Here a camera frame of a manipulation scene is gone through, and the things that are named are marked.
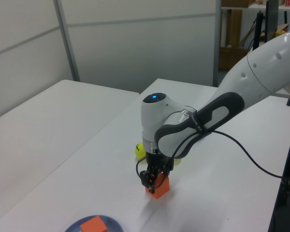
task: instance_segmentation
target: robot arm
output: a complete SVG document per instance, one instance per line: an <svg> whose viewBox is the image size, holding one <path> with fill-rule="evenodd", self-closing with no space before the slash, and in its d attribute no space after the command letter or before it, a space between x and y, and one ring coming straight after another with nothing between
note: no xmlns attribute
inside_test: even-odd
<svg viewBox="0 0 290 232"><path fill-rule="evenodd" d="M152 176L152 183L160 172L168 175L172 168L166 166L173 167L172 158L183 158L201 138L287 84L290 84L290 33L240 60L198 111L172 101L163 93L147 96L141 108L148 164L147 170L141 172L143 185L148 176Z"/></svg>

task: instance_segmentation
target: gray plate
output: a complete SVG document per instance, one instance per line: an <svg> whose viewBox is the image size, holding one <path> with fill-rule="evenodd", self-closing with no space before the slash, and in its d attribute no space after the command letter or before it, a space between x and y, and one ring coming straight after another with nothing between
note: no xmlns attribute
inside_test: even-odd
<svg viewBox="0 0 290 232"><path fill-rule="evenodd" d="M111 217L104 216L104 215L92 215L85 218L78 220L77 222L73 223L66 232L81 232L81 225L90 219L99 216L103 223L106 225L108 232L124 232L121 225Z"/></svg>

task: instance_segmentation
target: tennis ball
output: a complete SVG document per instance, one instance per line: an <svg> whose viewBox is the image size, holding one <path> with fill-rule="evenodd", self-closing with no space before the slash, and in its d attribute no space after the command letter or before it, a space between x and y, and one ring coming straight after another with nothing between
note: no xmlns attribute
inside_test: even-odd
<svg viewBox="0 0 290 232"><path fill-rule="evenodd" d="M180 163L181 159L174 159L174 165L178 165Z"/></svg>
<svg viewBox="0 0 290 232"><path fill-rule="evenodd" d="M140 160L141 158L143 158L145 156L145 150L143 148L143 143L138 143L136 146L135 146L135 155L136 157Z"/></svg>

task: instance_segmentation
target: white wall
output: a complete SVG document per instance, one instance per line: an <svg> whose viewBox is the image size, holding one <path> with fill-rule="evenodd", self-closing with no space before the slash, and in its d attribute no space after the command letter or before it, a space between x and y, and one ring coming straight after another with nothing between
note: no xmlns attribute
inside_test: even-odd
<svg viewBox="0 0 290 232"><path fill-rule="evenodd" d="M216 1L61 0L82 82L142 92L213 83Z"/></svg>
<svg viewBox="0 0 290 232"><path fill-rule="evenodd" d="M0 116L72 79L53 0L0 0Z"/></svg>

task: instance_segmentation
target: white countertop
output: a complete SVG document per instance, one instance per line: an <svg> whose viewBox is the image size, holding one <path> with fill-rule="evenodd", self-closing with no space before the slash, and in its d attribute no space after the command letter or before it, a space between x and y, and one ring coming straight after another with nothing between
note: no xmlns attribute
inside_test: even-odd
<svg viewBox="0 0 290 232"><path fill-rule="evenodd" d="M0 117L0 217L138 93L61 81Z"/></svg>
<svg viewBox="0 0 290 232"><path fill-rule="evenodd" d="M216 88L158 79L0 219L0 232L62 232L89 215L108 215L125 232L263 232L280 180L259 170L233 141L211 134L170 173L160 199L145 193L135 172L142 141L143 98L164 92L196 109ZM268 97L218 129L255 161L281 175L290 146L287 99Z"/></svg>

